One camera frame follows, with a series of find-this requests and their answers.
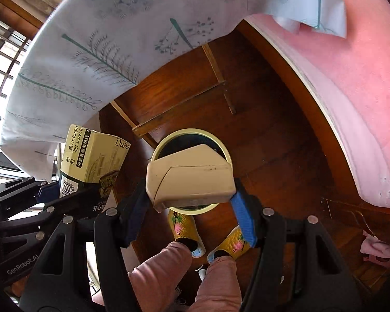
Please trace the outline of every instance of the blue gripper pad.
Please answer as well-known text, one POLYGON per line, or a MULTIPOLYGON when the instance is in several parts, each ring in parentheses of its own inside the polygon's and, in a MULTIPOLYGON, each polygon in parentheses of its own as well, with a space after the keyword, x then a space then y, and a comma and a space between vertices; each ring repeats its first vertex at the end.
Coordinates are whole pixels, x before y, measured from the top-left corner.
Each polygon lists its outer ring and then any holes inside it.
POLYGON ((248 196, 245 198, 237 191, 230 202, 244 239, 250 244, 250 247, 254 248, 257 244, 255 222, 246 206, 246 200, 248 200, 248 196))

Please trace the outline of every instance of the person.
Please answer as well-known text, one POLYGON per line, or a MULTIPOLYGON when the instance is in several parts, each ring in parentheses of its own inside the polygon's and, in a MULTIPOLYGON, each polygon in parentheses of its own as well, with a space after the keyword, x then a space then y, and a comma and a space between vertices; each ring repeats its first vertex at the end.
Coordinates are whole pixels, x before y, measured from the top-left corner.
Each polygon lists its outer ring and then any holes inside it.
MULTIPOLYGON (((143 312, 163 312, 176 297, 175 288, 188 271, 192 258, 205 254, 205 247, 192 216, 169 210, 167 220, 175 241, 159 254, 129 272, 137 301, 143 312)), ((239 226, 212 250, 209 267, 189 312, 232 312, 241 306, 241 291, 235 260, 250 249, 239 226)), ((101 291, 93 301, 103 304, 101 291)))

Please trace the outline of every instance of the black sock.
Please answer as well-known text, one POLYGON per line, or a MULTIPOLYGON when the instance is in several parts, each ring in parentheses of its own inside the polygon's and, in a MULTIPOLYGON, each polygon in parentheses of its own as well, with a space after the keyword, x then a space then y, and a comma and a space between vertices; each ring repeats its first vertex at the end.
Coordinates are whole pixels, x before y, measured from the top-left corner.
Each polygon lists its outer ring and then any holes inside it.
POLYGON ((214 259, 217 259, 218 257, 222 257, 222 256, 230 256, 230 254, 224 250, 217 250, 214 252, 214 259))
POLYGON ((178 238, 176 241, 185 245, 190 252, 194 252, 196 249, 198 249, 198 242, 196 240, 189 238, 178 238))

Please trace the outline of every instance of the metal screw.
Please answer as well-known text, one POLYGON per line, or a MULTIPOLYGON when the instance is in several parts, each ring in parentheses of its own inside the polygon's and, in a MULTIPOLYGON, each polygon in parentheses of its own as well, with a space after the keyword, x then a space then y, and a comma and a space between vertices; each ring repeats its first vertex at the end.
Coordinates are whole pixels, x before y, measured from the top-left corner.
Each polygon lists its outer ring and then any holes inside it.
POLYGON ((308 222, 311 224, 316 224, 318 222, 317 216, 308 216, 308 222))
POLYGON ((62 222, 64 224, 71 224, 73 220, 74 219, 72 218, 72 216, 65 216, 65 217, 63 217, 62 222))
POLYGON ((117 214, 117 209, 115 207, 111 207, 109 209, 106 210, 106 215, 107 216, 115 216, 117 214))
POLYGON ((38 233, 36 233, 36 239, 38 241, 42 240, 45 238, 45 233, 43 231, 39 231, 38 233))
POLYGON ((273 216, 275 214, 275 211, 271 207, 265 207, 263 209, 263 214, 265 216, 273 216))

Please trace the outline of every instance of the yellow rim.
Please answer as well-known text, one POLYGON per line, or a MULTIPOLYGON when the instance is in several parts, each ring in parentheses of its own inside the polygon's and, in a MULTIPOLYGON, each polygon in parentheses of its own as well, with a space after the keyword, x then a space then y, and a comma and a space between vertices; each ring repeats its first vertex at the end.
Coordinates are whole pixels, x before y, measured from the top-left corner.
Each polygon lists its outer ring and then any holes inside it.
MULTIPOLYGON (((201 129, 193 129, 193 128, 178 130, 178 131, 175 131, 174 133, 171 133, 170 135, 166 136, 165 138, 163 138, 163 140, 159 143, 159 145, 156 147, 155 151, 153 152, 153 155, 152 155, 152 158, 150 161, 153 162, 154 160, 156 160, 158 158, 160 152, 165 147, 165 145, 168 142, 170 142, 173 138, 178 137, 178 136, 182 136, 182 135, 191 134, 191 133, 202 135, 202 136, 208 137, 209 139, 213 140, 219 146, 219 148, 223 151, 226 161, 231 165, 231 168, 232 168, 232 161, 231 161, 230 153, 228 152, 228 150, 225 147, 225 145, 223 144, 223 142, 221 142, 216 136, 209 133, 208 131, 201 130, 201 129)), ((199 215, 199 214, 202 214, 202 213, 205 213, 205 212, 212 210, 217 205, 218 204, 210 204, 207 207, 203 207, 202 209, 198 209, 198 210, 185 210, 185 209, 182 209, 179 207, 170 207, 170 209, 172 211, 175 211, 175 212, 178 212, 181 214, 185 214, 185 215, 186 214, 188 214, 188 215, 189 214, 190 215, 198 214, 199 215)))

